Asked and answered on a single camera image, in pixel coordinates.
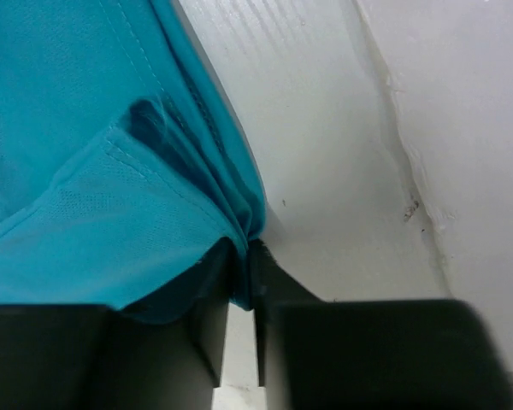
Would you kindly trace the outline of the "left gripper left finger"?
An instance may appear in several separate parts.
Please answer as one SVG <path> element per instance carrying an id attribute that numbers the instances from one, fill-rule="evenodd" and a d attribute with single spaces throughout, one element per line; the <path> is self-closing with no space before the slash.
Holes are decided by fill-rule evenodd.
<path id="1" fill-rule="evenodd" d="M 208 409 L 220 384 L 233 246 L 160 290 L 103 305 L 0 305 L 0 409 Z"/>

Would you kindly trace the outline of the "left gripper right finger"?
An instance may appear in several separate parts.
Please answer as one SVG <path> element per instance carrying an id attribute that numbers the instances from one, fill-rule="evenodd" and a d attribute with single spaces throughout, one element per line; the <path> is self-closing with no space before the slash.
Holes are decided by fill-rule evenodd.
<path id="1" fill-rule="evenodd" d="M 477 312 L 452 299 L 327 302 L 250 245 L 258 382 L 270 409 L 513 409 Z"/>

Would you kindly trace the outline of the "teal t shirt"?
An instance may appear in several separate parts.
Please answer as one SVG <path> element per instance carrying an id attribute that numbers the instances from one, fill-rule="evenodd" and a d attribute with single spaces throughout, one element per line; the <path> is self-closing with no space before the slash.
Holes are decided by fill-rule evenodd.
<path id="1" fill-rule="evenodd" d="M 168 284 L 265 200 L 245 139 L 169 1 L 0 1 L 0 304 L 99 303 L 156 324 Z"/>

